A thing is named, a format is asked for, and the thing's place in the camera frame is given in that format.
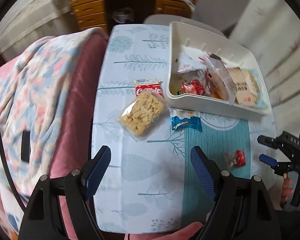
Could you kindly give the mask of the person's right hand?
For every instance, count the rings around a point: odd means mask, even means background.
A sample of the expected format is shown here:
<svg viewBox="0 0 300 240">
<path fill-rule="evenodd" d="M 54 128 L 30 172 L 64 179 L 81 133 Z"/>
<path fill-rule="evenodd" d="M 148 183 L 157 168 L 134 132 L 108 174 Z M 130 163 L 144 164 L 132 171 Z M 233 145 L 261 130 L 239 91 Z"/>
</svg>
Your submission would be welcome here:
<svg viewBox="0 0 300 240">
<path fill-rule="evenodd" d="M 281 187 L 281 198 L 280 205 L 283 205 L 287 202 L 288 198 L 293 195 L 294 190 L 290 187 L 292 180 L 288 177 L 287 173 L 283 174 L 283 184 Z"/>
</svg>

